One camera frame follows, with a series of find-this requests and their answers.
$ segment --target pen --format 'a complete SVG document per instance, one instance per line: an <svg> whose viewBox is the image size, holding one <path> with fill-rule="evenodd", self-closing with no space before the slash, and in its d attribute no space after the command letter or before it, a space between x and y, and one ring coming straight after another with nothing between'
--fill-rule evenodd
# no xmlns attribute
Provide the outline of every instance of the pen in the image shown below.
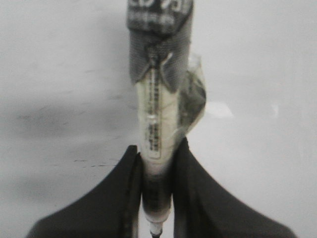
<svg viewBox="0 0 317 238"><path fill-rule="evenodd" d="M192 0L128 0L130 76L139 102L143 207L154 238L171 203L171 163L187 132L181 88L187 74Z"/></svg>

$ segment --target white background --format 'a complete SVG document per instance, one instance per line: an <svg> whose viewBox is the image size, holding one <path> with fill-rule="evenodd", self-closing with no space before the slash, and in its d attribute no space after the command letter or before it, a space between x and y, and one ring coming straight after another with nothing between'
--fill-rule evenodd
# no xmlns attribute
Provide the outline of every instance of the white background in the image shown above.
<svg viewBox="0 0 317 238"><path fill-rule="evenodd" d="M125 1L1 0L0 238L24 237L138 142L125 17ZM191 150L239 199L316 238L317 2L197 1L192 50L208 103Z"/></svg>

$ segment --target black rubber piece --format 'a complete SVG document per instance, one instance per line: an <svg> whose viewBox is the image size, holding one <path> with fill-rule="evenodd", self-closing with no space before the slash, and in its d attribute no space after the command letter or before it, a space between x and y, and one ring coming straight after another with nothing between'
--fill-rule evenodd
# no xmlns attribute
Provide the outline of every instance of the black rubber piece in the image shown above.
<svg viewBox="0 0 317 238"><path fill-rule="evenodd" d="M141 182L141 157L136 146L129 146L99 185L41 219L26 238L136 238Z"/></svg>
<svg viewBox="0 0 317 238"><path fill-rule="evenodd" d="M184 139L174 157L175 238L296 238L248 207L198 163Z"/></svg>

